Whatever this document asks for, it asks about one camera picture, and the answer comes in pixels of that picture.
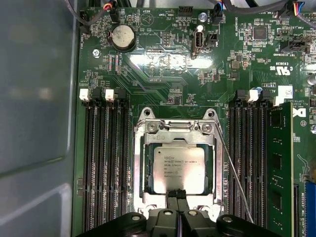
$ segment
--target screw hole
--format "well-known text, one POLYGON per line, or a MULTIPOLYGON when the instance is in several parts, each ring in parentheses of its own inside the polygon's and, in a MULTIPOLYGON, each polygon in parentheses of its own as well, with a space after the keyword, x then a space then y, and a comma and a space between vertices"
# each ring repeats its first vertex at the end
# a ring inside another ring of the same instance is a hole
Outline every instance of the screw hole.
POLYGON ((208 116, 209 116, 209 117, 213 117, 213 116, 214 116, 214 112, 213 112, 213 111, 208 112, 208 116))
POLYGON ((149 115, 150 115, 150 111, 149 111, 149 110, 145 110, 145 111, 144 111, 144 115, 145 115, 145 116, 149 116, 149 115))

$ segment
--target integrated circuit chip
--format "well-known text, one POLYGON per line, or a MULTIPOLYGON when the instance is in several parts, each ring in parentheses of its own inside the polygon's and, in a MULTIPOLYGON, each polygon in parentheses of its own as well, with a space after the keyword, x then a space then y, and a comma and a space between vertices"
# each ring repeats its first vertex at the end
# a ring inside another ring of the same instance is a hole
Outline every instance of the integrated circuit chip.
POLYGON ((231 62, 231 68, 232 69, 239 69, 240 67, 240 62, 239 61, 232 61, 231 62))
POLYGON ((205 179, 205 152, 201 147, 177 142, 180 147, 163 144, 154 150, 154 192, 186 190, 187 194, 202 194, 205 179))
POLYGON ((257 26, 253 28, 253 39, 254 40, 266 40, 267 39, 267 28, 257 26))

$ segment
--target surface-mount component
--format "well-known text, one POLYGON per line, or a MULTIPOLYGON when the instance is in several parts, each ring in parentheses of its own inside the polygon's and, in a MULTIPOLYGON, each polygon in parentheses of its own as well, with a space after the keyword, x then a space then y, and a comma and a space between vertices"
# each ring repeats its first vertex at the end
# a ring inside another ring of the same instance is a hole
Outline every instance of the surface-mount component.
POLYGON ((267 27, 257 26, 253 28, 254 40, 266 40, 267 39, 267 27))

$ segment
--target capacitor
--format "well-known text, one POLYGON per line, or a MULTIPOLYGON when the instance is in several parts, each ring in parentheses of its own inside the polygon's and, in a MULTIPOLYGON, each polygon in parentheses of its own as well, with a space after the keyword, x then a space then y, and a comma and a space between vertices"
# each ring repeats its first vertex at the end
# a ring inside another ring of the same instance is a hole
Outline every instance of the capacitor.
POLYGON ((310 75, 310 76, 307 78, 307 83, 308 83, 309 85, 316 85, 316 74, 310 75))

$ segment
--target blue slot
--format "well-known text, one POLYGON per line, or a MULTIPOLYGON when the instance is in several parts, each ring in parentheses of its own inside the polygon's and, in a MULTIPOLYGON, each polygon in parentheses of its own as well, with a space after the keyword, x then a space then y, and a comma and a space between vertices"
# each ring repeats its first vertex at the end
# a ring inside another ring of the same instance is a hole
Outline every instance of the blue slot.
POLYGON ((307 182, 306 191, 306 236, 316 237, 316 185, 307 182))

